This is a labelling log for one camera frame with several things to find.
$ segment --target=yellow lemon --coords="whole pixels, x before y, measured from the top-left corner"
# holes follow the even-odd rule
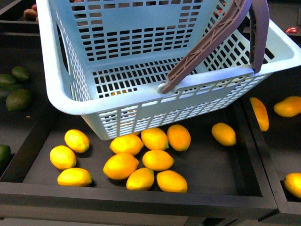
[[[115,153],[130,153],[132,155],[138,154],[143,148],[141,139],[134,134],[128,134],[121,137],[117,137],[112,140],[110,149]]]
[[[168,142],[173,149],[182,152],[190,146],[191,137],[188,130],[182,125],[172,125],[167,130]]]
[[[212,135],[224,146],[233,146],[236,144],[236,133],[231,126],[220,122],[212,127]]]
[[[61,172],[57,183],[62,186],[87,187],[92,183],[92,176],[86,169],[70,168]]]
[[[49,154],[51,163],[60,170],[72,168],[76,165],[76,156],[74,152],[64,146],[54,147]]]
[[[151,170],[163,171],[173,165],[174,159],[165,151],[150,150],[143,155],[142,163]]]
[[[103,173],[115,180],[128,178],[138,166],[139,161],[130,153],[119,153],[105,163]]]
[[[68,147],[78,153],[83,153],[90,147],[89,138],[77,129],[67,131],[64,139]]]
[[[183,176],[172,170],[165,170],[157,174],[157,183],[164,192],[187,192],[188,185]]]
[[[258,121],[260,130],[265,132],[269,129],[269,117],[265,105],[257,98],[251,97],[250,102]]]
[[[154,171],[149,168],[140,168],[132,173],[127,179],[128,190],[142,190],[146,191],[154,183],[155,176]]]
[[[144,145],[150,150],[165,150],[168,148],[167,135],[158,127],[142,131],[141,140]]]
[[[301,173],[290,173],[284,178],[285,188],[294,196],[301,199]]]

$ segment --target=black display tray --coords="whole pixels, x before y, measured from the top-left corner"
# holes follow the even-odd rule
[[[39,49],[0,48],[0,73],[11,74],[14,66],[28,69],[31,81],[24,83],[24,87],[34,96],[32,105],[23,111],[10,112],[5,103],[0,102],[0,144],[10,146],[11,158],[17,158],[18,151],[27,147],[28,137],[34,136],[37,148],[43,145],[43,141],[38,140],[34,128],[41,118],[44,120],[47,110],[53,107],[46,95],[42,61],[42,52]]]
[[[25,21],[24,10],[31,8],[35,0],[15,0],[0,8],[0,40],[1,47],[38,48],[40,30],[38,22]]]
[[[299,66],[272,74],[241,99],[278,206],[272,216],[263,220],[266,223],[301,225],[301,199],[292,196],[283,185],[287,174],[301,172],[301,114],[284,118],[273,110],[286,97],[301,96],[300,85]],[[249,97],[257,97],[266,105],[268,131],[260,131]]]
[[[211,127],[220,121],[229,124],[237,132],[236,146],[224,147],[213,138]],[[180,124],[190,131],[191,146],[183,153],[172,149],[168,152],[175,159],[171,169],[186,178],[188,192],[165,193],[156,184],[149,191],[128,191],[125,181],[109,180],[102,172],[105,162],[113,155],[109,149],[111,141],[99,139],[80,116],[59,113],[33,164],[27,164],[33,152],[29,146],[26,150],[20,150],[19,155],[23,159],[12,160],[2,176],[0,216],[10,217],[6,211],[3,212],[5,206],[12,208],[10,213],[20,214],[19,217],[34,214],[37,207],[53,207],[47,212],[41,211],[38,218],[55,218],[53,214],[58,210],[73,209],[77,217],[65,214],[59,218],[75,221],[79,221],[79,218],[89,221],[91,216],[86,216],[85,211],[260,219],[276,210],[239,102],[219,111],[183,120]],[[91,187],[57,185],[60,170],[51,164],[49,152],[54,146],[64,144],[64,133],[69,129],[80,129],[90,138],[91,148],[78,155],[78,166],[91,172],[94,178]],[[138,154],[139,160],[145,151],[144,148]],[[22,205],[28,206],[26,214],[20,210]]]

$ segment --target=basket handle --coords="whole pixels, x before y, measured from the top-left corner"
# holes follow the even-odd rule
[[[253,0],[250,14],[250,64],[254,73],[263,65],[269,30],[269,7],[266,0]]]
[[[172,90],[193,69],[195,69],[209,54],[211,54],[227,37],[229,37],[243,22],[248,11],[251,11],[251,42],[250,63],[254,71],[259,71],[263,63],[267,31],[269,28],[269,8],[266,0],[232,0],[227,13],[199,41],[195,47],[168,73],[163,94]]]

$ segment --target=green avocado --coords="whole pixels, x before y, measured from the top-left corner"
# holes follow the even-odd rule
[[[8,145],[0,145],[0,174],[10,162],[10,147]]]
[[[27,69],[16,66],[11,70],[11,74],[15,76],[19,81],[25,82],[30,80],[30,73]]]
[[[9,94],[15,90],[15,89],[22,89],[23,85],[22,84],[11,84],[8,86],[5,86],[3,88],[0,88],[0,101],[1,102],[6,102],[6,98],[9,96]]]
[[[17,78],[11,74],[0,74],[0,87],[16,84],[17,82]]]
[[[9,111],[25,110],[32,103],[32,93],[28,89],[13,90],[6,98],[6,107]]]

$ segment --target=light blue plastic basket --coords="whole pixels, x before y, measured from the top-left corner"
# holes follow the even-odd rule
[[[47,94],[104,140],[222,109],[300,48],[272,21],[261,71],[236,30],[172,91],[158,86],[222,17],[231,0],[37,0]],[[67,58],[65,67],[60,37]]]

